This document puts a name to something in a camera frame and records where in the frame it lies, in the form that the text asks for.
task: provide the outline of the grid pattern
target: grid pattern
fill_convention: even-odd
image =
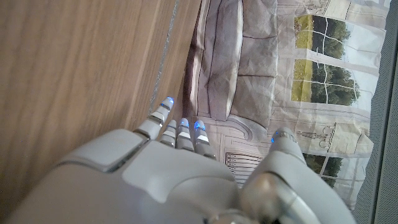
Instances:
[[[356,195],[359,187],[364,181],[364,175],[358,175],[357,171],[360,167],[359,158],[351,159],[355,163],[355,171],[352,173],[352,178],[339,177],[340,167],[342,166],[343,158],[316,156],[311,154],[304,154],[303,156],[309,168],[317,173],[322,180],[324,180],[331,188],[336,189],[336,193],[345,201],[345,204],[353,210],[356,199],[352,196]]]
[[[242,154],[242,153],[225,153],[225,164],[234,175],[235,181],[239,188],[242,188],[250,174],[262,161],[261,157]]]
[[[297,59],[291,99],[309,103],[354,106],[370,111],[375,88],[371,84],[366,84],[361,88],[356,81],[356,76],[366,79],[373,75]]]

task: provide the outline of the green trees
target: green trees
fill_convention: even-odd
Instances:
[[[315,34],[312,37],[312,50],[322,52],[327,56],[331,56],[334,58],[341,59],[344,55],[344,46],[341,42],[344,42],[346,39],[349,38],[349,31],[346,28],[346,23],[343,21],[338,21],[335,19],[327,19],[320,16],[313,16],[313,30],[320,32],[322,34],[325,33],[326,29],[326,20],[328,21],[328,27],[326,31],[326,36],[332,37],[327,38],[325,37],[325,47],[323,48],[323,39],[324,35],[322,34]]]
[[[326,20],[327,30],[326,36],[331,38],[324,38],[322,34],[314,34],[312,37],[312,50],[323,52],[327,56],[341,59],[344,53],[344,42],[349,38],[349,31],[346,28],[346,23],[337,21],[335,19],[326,19],[320,16],[313,16],[313,29],[322,34],[325,33]],[[359,91],[356,92],[351,88],[358,88],[359,86],[354,83],[351,78],[351,73],[343,68],[334,67],[331,65],[316,64],[312,65],[312,81],[323,83],[327,73],[326,83],[334,84],[328,85],[328,103],[336,105],[352,105],[353,102],[359,98]],[[326,90],[325,86],[321,84],[311,85],[311,102],[313,103],[326,103]]]
[[[358,84],[354,83],[354,80],[351,78],[351,73],[343,68],[324,64],[319,64],[318,68],[318,65],[313,63],[312,81],[323,83],[326,77],[325,69],[328,74],[326,83],[341,85],[328,85],[327,90],[329,104],[349,106],[355,102],[357,98],[359,98],[360,92],[356,90],[355,93],[354,90],[351,89],[354,88],[354,86],[355,88],[359,88]],[[326,91],[324,85],[311,85],[311,91],[311,102],[326,103]]]

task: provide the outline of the window illustration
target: window illustration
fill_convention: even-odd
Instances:
[[[291,100],[353,106],[370,111],[376,78],[364,72],[297,59]]]
[[[379,66],[375,59],[379,58],[382,39],[374,30],[336,19],[306,15],[294,19],[294,31],[297,49],[309,49],[355,65]]]

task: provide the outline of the grey fabric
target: grey fabric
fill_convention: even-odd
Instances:
[[[276,36],[276,6],[276,0],[243,1],[243,36],[257,39]]]
[[[277,37],[243,37],[239,75],[276,77],[277,61]]]
[[[393,189],[393,187],[396,187],[396,185],[391,184],[386,184],[386,187],[389,186],[389,188],[384,189],[384,191],[383,188],[381,188],[381,194],[384,194],[384,197],[382,196],[380,199],[380,208],[382,209],[377,211],[379,212],[379,215],[377,220],[374,220],[378,194],[377,188],[380,178],[379,171],[381,169],[384,146],[389,145],[389,142],[385,142],[385,132],[387,131],[387,125],[389,123],[388,114],[390,111],[388,109],[390,107],[389,104],[391,101],[391,83],[394,79],[394,76],[397,77],[398,71],[396,69],[398,38],[397,0],[391,1],[390,11],[387,16],[386,30],[386,39],[381,51],[380,76],[377,83],[376,92],[372,100],[370,139],[374,142],[374,147],[366,168],[366,178],[361,190],[359,191],[357,204],[355,206],[355,210],[353,211],[353,215],[358,224],[373,223],[375,221],[378,223],[397,223],[396,211],[398,208],[397,201],[395,200],[397,198],[397,192],[395,192],[395,195],[389,194],[396,190],[396,188],[395,190]],[[390,148],[387,150],[387,153],[389,153],[388,156],[392,156],[391,159],[395,159],[395,161],[397,155],[396,150],[396,145],[395,148]],[[394,164],[394,161],[390,161],[389,165],[390,171],[385,173],[386,177],[388,178],[389,176],[391,178],[389,183],[394,183],[392,181],[397,183],[396,180],[393,179],[397,176],[398,166]]]
[[[236,88],[240,50],[242,47],[242,2],[221,2],[218,9],[216,41],[208,84],[210,116],[226,121]]]
[[[231,114],[268,127],[274,81],[271,77],[238,77]]]
[[[199,58],[200,60],[200,74],[198,81],[198,112],[210,114],[209,97],[207,84],[210,78],[211,61],[213,58],[213,51],[216,41],[216,26],[218,18],[218,8],[220,7],[221,0],[212,0],[208,3],[207,7],[201,7],[203,19],[205,20],[204,30],[198,30],[197,32],[204,32],[204,44],[203,44],[203,55]]]

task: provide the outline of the wooden surface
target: wooden surface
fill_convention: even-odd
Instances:
[[[200,1],[178,1],[155,106],[176,97]],[[175,1],[0,2],[0,219],[54,162],[148,114]]]

